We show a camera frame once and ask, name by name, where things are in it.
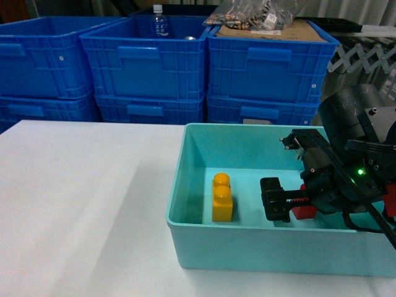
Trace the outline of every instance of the yellow lego block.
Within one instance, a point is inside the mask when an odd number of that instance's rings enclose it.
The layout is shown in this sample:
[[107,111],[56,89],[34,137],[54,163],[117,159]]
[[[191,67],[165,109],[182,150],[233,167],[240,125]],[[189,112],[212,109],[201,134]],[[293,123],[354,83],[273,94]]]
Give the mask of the yellow lego block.
[[233,214],[230,177],[217,173],[212,181],[212,221],[230,222]]

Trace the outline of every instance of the cardboard box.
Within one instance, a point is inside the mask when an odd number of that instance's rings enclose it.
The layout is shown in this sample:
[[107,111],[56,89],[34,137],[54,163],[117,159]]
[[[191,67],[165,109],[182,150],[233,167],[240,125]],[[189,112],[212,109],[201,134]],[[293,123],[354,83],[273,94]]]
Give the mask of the cardboard box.
[[305,20],[294,20],[291,26],[283,30],[249,31],[235,30],[222,26],[216,36],[269,40],[326,42]]

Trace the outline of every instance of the table surface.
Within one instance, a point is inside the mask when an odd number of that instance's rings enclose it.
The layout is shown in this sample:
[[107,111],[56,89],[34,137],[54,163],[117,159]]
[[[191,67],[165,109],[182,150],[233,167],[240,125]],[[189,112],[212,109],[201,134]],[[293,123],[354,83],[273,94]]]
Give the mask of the table surface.
[[1,134],[0,296],[395,296],[395,278],[180,267],[165,212],[183,130],[22,121]]

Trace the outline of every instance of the bottle cap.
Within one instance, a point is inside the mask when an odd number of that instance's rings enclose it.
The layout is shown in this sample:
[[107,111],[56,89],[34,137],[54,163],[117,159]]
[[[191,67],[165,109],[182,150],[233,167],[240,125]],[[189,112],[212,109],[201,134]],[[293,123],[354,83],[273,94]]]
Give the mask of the bottle cap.
[[162,13],[162,4],[154,4],[153,10],[154,10],[155,14],[161,14]]

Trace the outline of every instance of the green led light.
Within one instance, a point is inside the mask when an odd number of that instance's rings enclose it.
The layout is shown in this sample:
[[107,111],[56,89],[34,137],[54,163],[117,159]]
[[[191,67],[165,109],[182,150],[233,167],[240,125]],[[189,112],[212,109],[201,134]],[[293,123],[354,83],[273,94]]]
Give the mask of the green led light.
[[358,169],[358,174],[359,175],[365,175],[366,174],[366,172],[365,172],[365,170],[364,169]]

